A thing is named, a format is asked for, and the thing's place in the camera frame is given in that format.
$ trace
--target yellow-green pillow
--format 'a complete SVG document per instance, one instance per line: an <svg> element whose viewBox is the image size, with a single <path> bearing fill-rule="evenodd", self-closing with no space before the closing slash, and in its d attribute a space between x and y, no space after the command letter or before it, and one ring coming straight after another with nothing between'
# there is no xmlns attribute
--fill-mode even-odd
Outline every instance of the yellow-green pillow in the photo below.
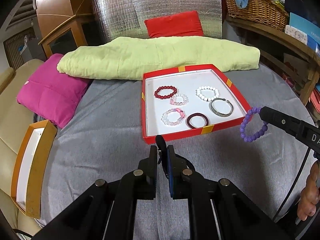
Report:
<svg viewBox="0 0 320 240"><path fill-rule="evenodd" d="M74 77L142 80L146 72L187 65L214 64L222 72L257 69L259 58L257 48L208 37L118 37L68 52L57 69Z"/></svg>

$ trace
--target foil insulation panel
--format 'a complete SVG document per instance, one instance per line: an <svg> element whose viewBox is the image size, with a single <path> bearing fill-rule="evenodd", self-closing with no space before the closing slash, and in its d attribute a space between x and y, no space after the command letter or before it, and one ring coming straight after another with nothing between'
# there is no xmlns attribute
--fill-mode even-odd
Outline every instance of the foil insulation panel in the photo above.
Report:
<svg viewBox="0 0 320 240"><path fill-rule="evenodd" d="M221 0L93 0L105 43L119 37L149 38L144 20L196 10L204 35L222 37Z"/></svg>

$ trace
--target gray bed sheet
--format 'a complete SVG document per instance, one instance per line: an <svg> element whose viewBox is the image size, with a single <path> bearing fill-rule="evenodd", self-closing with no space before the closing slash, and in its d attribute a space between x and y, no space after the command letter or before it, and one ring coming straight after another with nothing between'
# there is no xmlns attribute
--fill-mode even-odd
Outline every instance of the gray bed sheet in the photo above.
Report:
<svg viewBox="0 0 320 240"><path fill-rule="evenodd" d="M290 87L270 69L225 73L252 106L269 106L313 123ZM137 168L150 146L141 135L140 81L95 80L75 116L58 131L52 145L41 196L41 222L47 224L96 179L114 181ZM254 117L252 134L262 121ZM239 126L168 142L205 178L230 179L272 217L298 172L307 147L269 125L252 143L240 138ZM310 154L282 214L305 186L314 159ZM172 200L168 181L158 169L154 201L138 201L134 239L189 239L186 200Z"/></svg>

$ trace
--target red pillow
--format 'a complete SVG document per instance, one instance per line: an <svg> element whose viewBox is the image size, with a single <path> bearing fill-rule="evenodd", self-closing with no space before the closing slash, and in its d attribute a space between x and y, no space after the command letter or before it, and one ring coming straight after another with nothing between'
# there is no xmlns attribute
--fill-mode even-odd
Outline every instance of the red pillow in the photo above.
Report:
<svg viewBox="0 0 320 240"><path fill-rule="evenodd" d="M197 11L183 12L144 21L150 38L203 36Z"/></svg>

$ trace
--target screw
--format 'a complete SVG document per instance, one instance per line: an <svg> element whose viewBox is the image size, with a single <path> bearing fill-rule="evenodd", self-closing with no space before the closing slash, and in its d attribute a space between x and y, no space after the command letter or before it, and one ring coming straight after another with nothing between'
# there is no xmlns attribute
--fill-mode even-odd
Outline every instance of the screw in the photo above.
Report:
<svg viewBox="0 0 320 240"><path fill-rule="evenodd" d="M94 184L97 186L97 187L102 187L104 184L105 184L105 180L104 179L97 179Z"/></svg>
<svg viewBox="0 0 320 240"><path fill-rule="evenodd" d="M190 169L184 169L184 170L182 171L182 173L183 173L184 175L186 175L186 176L190 176L190 175L192 174L192 170L190 170Z"/></svg>
<svg viewBox="0 0 320 240"><path fill-rule="evenodd" d="M229 186L230 185L230 180L228 179L221 179L220 180L221 185L223 186Z"/></svg>
<svg viewBox="0 0 320 240"><path fill-rule="evenodd" d="M135 170L133 172L134 176L141 176L143 174L143 171L142 170Z"/></svg>

